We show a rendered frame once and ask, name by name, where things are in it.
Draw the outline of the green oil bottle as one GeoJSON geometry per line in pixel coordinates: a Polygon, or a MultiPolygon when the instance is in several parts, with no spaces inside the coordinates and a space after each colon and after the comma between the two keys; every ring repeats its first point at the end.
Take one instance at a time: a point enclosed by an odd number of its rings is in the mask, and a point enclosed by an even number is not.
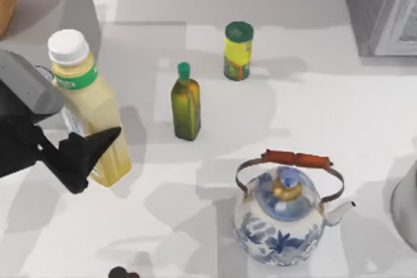
{"type": "Polygon", "coordinates": [[[177,65],[178,78],[171,89],[171,107],[175,135],[193,141],[201,129],[201,99],[199,83],[190,76],[189,63],[177,65]]]}

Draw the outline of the pale yellow bottle white cap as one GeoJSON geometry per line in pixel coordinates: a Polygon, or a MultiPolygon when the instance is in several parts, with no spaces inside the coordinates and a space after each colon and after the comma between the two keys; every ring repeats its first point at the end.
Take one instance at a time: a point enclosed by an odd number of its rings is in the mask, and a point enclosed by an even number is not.
{"type": "MultiPolygon", "coordinates": [[[[99,74],[94,55],[81,31],[62,29],[48,39],[51,71],[65,105],[77,116],[87,135],[122,126],[116,97],[99,74]]],[[[132,163],[123,133],[113,142],[90,177],[111,187],[130,172],[132,163]]]]}

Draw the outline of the white pot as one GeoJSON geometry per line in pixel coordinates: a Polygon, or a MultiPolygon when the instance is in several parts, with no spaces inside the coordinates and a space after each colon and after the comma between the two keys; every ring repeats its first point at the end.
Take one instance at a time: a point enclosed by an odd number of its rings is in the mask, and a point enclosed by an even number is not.
{"type": "Polygon", "coordinates": [[[400,237],[417,253],[417,160],[392,192],[390,215],[400,237]]]}

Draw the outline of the black round knob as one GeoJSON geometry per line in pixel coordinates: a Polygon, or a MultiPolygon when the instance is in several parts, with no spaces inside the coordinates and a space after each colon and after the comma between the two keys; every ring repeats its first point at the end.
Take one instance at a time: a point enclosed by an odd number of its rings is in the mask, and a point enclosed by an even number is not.
{"type": "Polygon", "coordinates": [[[108,278],[141,278],[136,272],[128,272],[124,267],[116,266],[108,273],[108,278]]]}

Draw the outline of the yellow can green lid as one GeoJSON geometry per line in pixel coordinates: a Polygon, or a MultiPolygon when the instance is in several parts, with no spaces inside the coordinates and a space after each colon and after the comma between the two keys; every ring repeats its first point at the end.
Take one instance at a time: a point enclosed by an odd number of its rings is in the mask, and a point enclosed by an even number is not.
{"type": "Polygon", "coordinates": [[[228,79],[248,78],[253,36],[253,27],[245,21],[232,21],[226,26],[223,73],[228,79]]]}

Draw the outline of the blue and white teapot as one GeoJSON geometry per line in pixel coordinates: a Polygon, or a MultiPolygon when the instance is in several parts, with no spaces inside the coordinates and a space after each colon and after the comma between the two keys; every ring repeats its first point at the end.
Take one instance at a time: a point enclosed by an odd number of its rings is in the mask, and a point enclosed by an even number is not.
{"type": "Polygon", "coordinates": [[[237,172],[261,163],[275,163],[276,167],[247,183],[235,179],[242,193],[235,206],[234,233],[254,260],[294,266],[312,256],[324,229],[338,225],[356,204],[346,201],[326,211],[326,203],[338,199],[345,188],[321,197],[303,169],[320,169],[343,181],[343,175],[327,157],[266,150],[260,157],[241,163],[237,172]]]}

